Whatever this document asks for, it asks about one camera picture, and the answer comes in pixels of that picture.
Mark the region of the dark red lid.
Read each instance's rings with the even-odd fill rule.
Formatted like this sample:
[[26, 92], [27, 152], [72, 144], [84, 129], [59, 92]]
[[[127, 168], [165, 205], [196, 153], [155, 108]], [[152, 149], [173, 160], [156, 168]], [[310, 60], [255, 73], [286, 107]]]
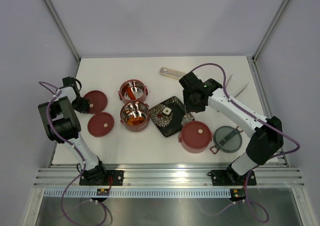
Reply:
[[84, 98], [88, 100], [89, 114], [101, 113], [108, 105], [107, 96], [100, 90], [89, 91], [84, 95]]
[[104, 137], [114, 128], [115, 120], [110, 113], [100, 112], [90, 118], [87, 124], [88, 132], [96, 137]]
[[180, 132], [179, 140], [192, 149], [206, 148], [212, 141], [213, 134], [209, 127], [200, 121], [185, 124]]

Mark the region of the metal food tongs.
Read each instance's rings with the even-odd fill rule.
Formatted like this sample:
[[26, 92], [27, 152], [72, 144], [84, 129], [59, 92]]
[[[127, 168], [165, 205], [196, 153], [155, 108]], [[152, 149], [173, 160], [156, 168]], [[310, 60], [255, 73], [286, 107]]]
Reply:
[[234, 98], [237, 98], [250, 84], [248, 81], [242, 82], [239, 85], [234, 85], [232, 82], [233, 74], [230, 74], [226, 78], [226, 91], [229, 95], [233, 96]]

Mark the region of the pink bowl with handles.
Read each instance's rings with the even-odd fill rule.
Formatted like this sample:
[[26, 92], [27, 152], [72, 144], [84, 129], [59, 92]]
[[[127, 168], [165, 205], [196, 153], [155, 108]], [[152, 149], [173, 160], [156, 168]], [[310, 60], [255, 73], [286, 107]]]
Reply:
[[204, 129], [182, 130], [178, 141], [182, 147], [192, 154], [202, 153], [212, 141], [212, 132]]

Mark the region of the red sausage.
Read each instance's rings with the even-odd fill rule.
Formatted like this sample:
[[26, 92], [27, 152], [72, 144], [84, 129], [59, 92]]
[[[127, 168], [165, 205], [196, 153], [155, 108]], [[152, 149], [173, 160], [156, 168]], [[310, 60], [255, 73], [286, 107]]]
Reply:
[[135, 100], [136, 99], [132, 89], [129, 86], [126, 89], [126, 93], [127, 93], [127, 96], [130, 98], [130, 100]]

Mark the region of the orange roasted meat piece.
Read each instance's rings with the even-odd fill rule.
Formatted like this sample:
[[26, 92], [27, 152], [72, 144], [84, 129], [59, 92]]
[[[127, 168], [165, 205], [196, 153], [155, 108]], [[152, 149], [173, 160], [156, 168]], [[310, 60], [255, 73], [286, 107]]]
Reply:
[[137, 121], [136, 121], [136, 119], [135, 119], [134, 117], [132, 117], [132, 118], [129, 118], [129, 119], [127, 120], [126, 124], [127, 124], [127, 125], [130, 125], [130, 126], [134, 126], [134, 125], [137, 124]]

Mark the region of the orange fried chicken piece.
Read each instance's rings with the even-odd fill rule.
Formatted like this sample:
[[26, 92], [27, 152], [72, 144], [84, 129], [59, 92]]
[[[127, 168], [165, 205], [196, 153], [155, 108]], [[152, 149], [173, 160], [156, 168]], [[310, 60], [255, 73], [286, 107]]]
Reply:
[[145, 118], [143, 116], [137, 116], [134, 117], [132, 120], [134, 125], [139, 125], [145, 121]]

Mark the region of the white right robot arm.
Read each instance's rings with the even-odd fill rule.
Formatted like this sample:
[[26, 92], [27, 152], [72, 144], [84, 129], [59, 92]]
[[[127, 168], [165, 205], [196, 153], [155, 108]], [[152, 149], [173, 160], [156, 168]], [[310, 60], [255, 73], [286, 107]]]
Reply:
[[267, 118], [240, 104], [227, 94], [223, 86], [210, 78], [202, 81], [193, 72], [180, 80], [186, 111], [199, 113], [209, 106], [239, 126], [249, 137], [245, 152], [226, 169], [230, 183], [239, 184], [256, 166], [264, 165], [284, 144], [282, 122], [273, 116]]

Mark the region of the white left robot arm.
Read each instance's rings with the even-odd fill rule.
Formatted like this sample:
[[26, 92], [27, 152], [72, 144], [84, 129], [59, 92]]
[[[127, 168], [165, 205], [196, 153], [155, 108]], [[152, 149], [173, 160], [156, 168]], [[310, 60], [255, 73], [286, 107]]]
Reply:
[[50, 101], [38, 105], [47, 137], [64, 145], [77, 159], [82, 180], [103, 185], [108, 180], [108, 172], [81, 136], [81, 124], [76, 114], [89, 112], [89, 101], [80, 95], [81, 82], [68, 76], [62, 79], [62, 87], [44, 81], [39, 84], [52, 93]]

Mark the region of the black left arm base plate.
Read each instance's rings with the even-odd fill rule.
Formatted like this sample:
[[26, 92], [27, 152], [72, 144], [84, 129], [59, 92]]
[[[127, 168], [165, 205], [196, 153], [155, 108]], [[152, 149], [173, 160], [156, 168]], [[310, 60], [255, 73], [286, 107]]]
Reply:
[[85, 171], [80, 177], [80, 186], [122, 186], [124, 181], [124, 171], [109, 169], [106, 171]]

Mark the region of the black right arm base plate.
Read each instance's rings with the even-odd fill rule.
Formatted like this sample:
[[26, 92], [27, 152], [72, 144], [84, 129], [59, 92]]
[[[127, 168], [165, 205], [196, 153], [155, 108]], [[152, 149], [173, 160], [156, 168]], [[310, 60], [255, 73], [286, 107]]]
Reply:
[[211, 178], [213, 186], [256, 186], [257, 180], [255, 173], [249, 171], [244, 175], [238, 175], [227, 169], [211, 170], [207, 173]]

